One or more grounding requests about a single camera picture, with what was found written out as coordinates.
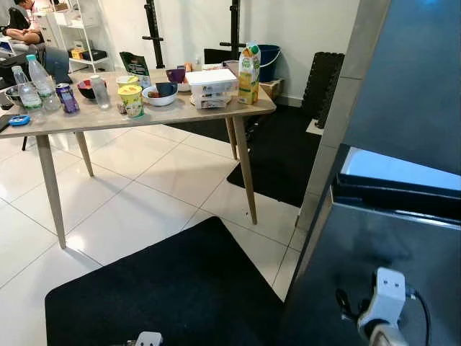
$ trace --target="purple can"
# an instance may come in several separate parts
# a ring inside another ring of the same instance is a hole
[[[71,86],[67,83],[56,85],[56,94],[58,94],[61,103],[63,104],[64,112],[75,113],[80,110],[79,104],[73,95]]]

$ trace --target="wooden table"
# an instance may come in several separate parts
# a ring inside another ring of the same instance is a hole
[[[117,84],[115,83],[115,79],[117,76],[122,76],[123,74],[124,73],[121,72],[107,72],[101,74],[101,77],[107,81],[107,91],[109,92],[111,100],[111,107],[108,110],[101,111],[98,105],[84,99],[80,95],[80,92],[76,90],[76,85],[74,84],[74,94],[80,104],[80,111],[75,115],[67,115],[61,108],[52,114],[45,115],[44,123],[38,123],[32,119],[32,121],[25,126],[19,126],[17,128],[10,126],[0,133],[0,139],[23,136],[35,136],[37,138],[38,152],[42,164],[43,176],[45,178],[48,200],[50,201],[51,212],[55,221],[56,232],[61,248],[64,249],[66,247],[66,236],[64,233],[63,215],[61,212],[55,167],[48,138],[48,135],[53,133],[75,133],[88,173],[90,177],[93,177],[93,169],[91,167],[88,148],[86,147],[84,131],[224,118],[228,128],[230,146],[234,159],[237,159],[236,147],[238,148],[251,219],[253,223],[256,224],[257,218],[253,181],[251,178],[243,117],[247,115],[269,114],[275,111],[275,104],[270,100],[264,90],[262,90],[261,87],[259,88],[259,100],[255,105],[250,106],[237,103],[236,95],[234,94],[226,108],[214,110],[197,110],[190,104],[189,92],[178,93],[177,100],[165,107],[154,107],[145,103],[145,115],[139,119],[130,119],[126,116],[122,116],[117,111],[116,107],[117,103],[121,103],[121,99],[117,95]],[[72,79],[78,82],[88,79],[90,76],[91,74],[76,73],[72,75]],[[167,81],[165,71],[152,71],[151,81]],[[23,112],[24,111],[17,106],[8,111],[9,114],[20,114]]]

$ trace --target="black cable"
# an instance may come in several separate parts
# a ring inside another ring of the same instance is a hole
[[[432,325],[431,325],[431,313],[429,312],[429,307],[424,301],[423,297],[417,290],[414,290],[413,295],[419,300],[423,306],[424,316],[426,317],[426,346],[431,344],[431,334],[432,334]]]

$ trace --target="yellow cup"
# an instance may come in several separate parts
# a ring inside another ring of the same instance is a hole
[[[139,78],[137,76],[121,76],[117,78],[116,82],[119,88],[125,85],[139,85]]]
[[[118,89],[118,94],[122,98],[128,117],[141,117],[144,115],[142,91],[143,88],[138,85],[125,85]]]

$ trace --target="white floor tile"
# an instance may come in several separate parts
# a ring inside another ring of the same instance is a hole
[[[316,122],[317,122],[316,119],[312,119],[310,121],[310,123],[309,123],[308,129],[305,132],[314,133],[316,135],[322,136],[323,135],[323,129],[318,128],[317,126],[315,126]]]
[[[290,288],[291,279],[296,269],[297,260],[300,257],[300,253],[293,249],[288,248],[287,254],[285,255],[280,271],[275,278],[274,285],[272,288],[274,292],[279,296],[283,301],[288,293],[288,288]]]
[[[173,128],[167,125],[149,125],[149,126],[139,126],[133,128],[135,130],[152,133],[158,137],[169,139],[170,141],[182,142],[184,139],[190,136],[190,132],[180,130],[178,128]]]
[[[198,149],[210,151],[217,155],[226,156],[229,159],[233,159],[231,145],[226,142],[218,141],[217,139],[200,136],[193,133],[182,143]]]
[[[51,151],[57,172],[80,160],[56,148]],[[43,173],[37,146],[0,161],[0,198],[7,202],[15,200],[41,182]]]
[[[86,146],[88,152],[101,148],[103,145],[109,143],[116,137],[128,132],[129,128],[113,128],[109,130],[87,131],[85,132]],[[59,133],[50,136],[50,143],[59,149],[67,151],[73,155],[82,157],[79,143],[73,133]]]
[[[178,143],[142,131],[128,131],[91,154],[91,161],[135,179]]]
[[[180,232],[196,208],[133,182],[78,225],[68,240],[108,264]]]
[[[303,249],[306,236],[307,230],[302,230],[296,227],[295,233],[293,234],[293,237],[290,242],[290,247],[292,249],[301,251]]]
[[[224,180],[202,209],[288,245],[299,208],[255,193],[258,224],[251,222],[245,189]]]
[[[130,180],[93,165],[94,177],[80,161],[57,175],[66,233],[130,183]],[[39,224],[55,232],[45,183],[13,202],[13,205]]]
[[[0,290],[0,345],[46,345],[45,296],[98,267],[58,245],[40,256]]]
[[[0,209],[0,220],[1,287],[57,239],[42,226],[9,205]]]
[[[237,161],[179,144],[137,181],[200,207]]]
[[[184,228],[193,227],[210,217],[212,214],[207,211],[198,210]],[[272,285],[287,247],[227,220],[223,223],[268,284]]]
[[[24,137],[0,139],[0,161],[19,153],[22,148],[23,140]],[[35,144],[36,142],[34,136],[27,138],[26,148],[30,148]]]

